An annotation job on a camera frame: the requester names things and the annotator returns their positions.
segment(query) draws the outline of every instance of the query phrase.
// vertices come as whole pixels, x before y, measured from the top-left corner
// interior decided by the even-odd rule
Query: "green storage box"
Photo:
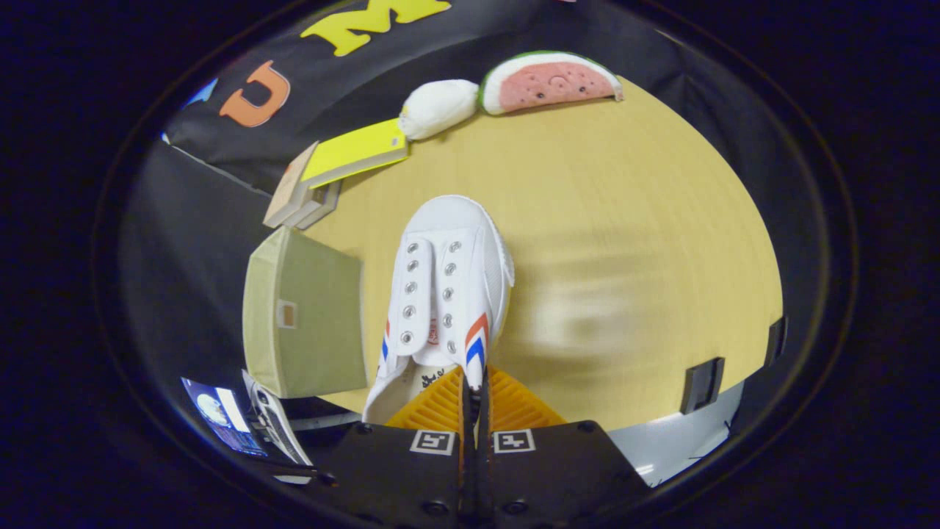
[[[251,254],[242,307],[248,373],[280,398],[365,388],[362,264],[289,227]]]

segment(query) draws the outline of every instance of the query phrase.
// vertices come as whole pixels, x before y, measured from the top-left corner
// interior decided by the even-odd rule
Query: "wooden table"
[[[370,383],[401,232],[452,193],[487,208],[516,263],[493,364],[566,420],[644,423],[679,410],[688,367],[725,357],[725,390],[762,366],[783,302],[754,202],[691,125],[624,96],[477,115],[344,183],[305,233],[364,263]],[[324,398],[361,411],[367,393]]]

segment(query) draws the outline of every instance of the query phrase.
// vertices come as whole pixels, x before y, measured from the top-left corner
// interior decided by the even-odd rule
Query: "plush toy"
[[[463,79],[421,85],[405,100],[399,128],[408,139],[434,136],[477,112],[477,89]]]
[[[531,52],[490,70],[479,90],[489,114],[520,108],[614,96],[623,99],[618,78],[600,64],[564,52]]]

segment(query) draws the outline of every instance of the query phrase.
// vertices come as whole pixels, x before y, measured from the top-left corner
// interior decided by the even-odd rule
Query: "white sneaker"
[[[512,258],[482,206],[447,195],[418,208],[395,258],[382,356],[363,422],[385,424],[458,365],[478,389],[514,282]]]

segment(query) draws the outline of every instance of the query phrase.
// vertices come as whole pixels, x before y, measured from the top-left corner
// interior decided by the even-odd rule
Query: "yellow letter m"
[[[384,33],[391,29],[391,15],[398,16],[395,22],[408,24],[424,17],[450,9],[448,2],[439,0],[369,0],[361,11],[334,13],[317,21],[300,34],[301,37],[318,35],[336,46],[335,56],[345,56],[369,42],[369,35],[357,35],[351,30]]]

